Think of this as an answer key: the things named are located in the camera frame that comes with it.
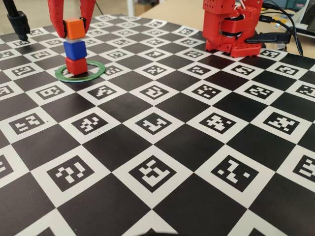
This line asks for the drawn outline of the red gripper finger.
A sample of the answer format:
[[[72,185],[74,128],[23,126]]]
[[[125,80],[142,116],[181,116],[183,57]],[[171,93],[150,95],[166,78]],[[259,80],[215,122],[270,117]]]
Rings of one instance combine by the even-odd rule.
[[[50,19],[57,34],[61,38],[66,38],[66,24],[63,20],[64,0],[47,0]]]
[[[95,0],[80,0],[80,19],[83,21],[85,33],[87,33],[95,7]]]

